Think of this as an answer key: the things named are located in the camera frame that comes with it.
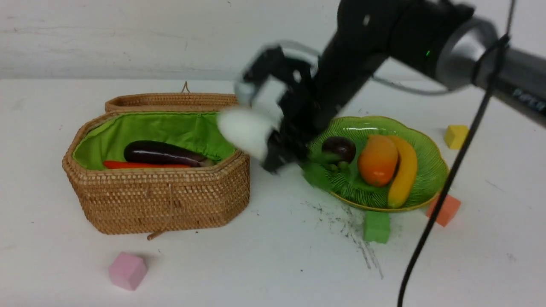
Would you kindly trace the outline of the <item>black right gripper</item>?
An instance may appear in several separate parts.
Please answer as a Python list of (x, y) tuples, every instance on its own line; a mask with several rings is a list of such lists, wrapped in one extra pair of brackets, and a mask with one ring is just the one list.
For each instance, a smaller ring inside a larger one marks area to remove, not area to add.
[(329, 43), (318, 55), (314, 74), (308, 62), (287, 56), (285, 47), (297, 49), (299, 45), (277, 43), (261, 49), (234, 85), (238, 99), (248, 105), (270, 78), (285, 85), (278, 101), (283, 113), (279, 126), (268, 130), (265, 153), (251, 152), (270, 173), (289, 163), (306, 161), (308, 143), (326, 129), (337, 113), (337, 43)]

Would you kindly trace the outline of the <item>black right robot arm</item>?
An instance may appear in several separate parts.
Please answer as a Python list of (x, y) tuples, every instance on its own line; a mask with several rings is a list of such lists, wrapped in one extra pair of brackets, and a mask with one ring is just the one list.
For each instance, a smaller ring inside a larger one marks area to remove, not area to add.
[(274, 173), (308, 158), (308, 144), (389, 58), (449, 90), (474, 85), (534, 122), (545, 124), (545, 58), (509, 45), (509, 34), (474, 16), (474, 8), (448, 0), (342, 0), (337, 29), (308, 62), (285, 54), (286, 41), (263, 47), (235, 84), (252, 104), (270, 78), (285, 85), (279, 125), (252, 115), (248, 139), (221, 124), (226, 139)]

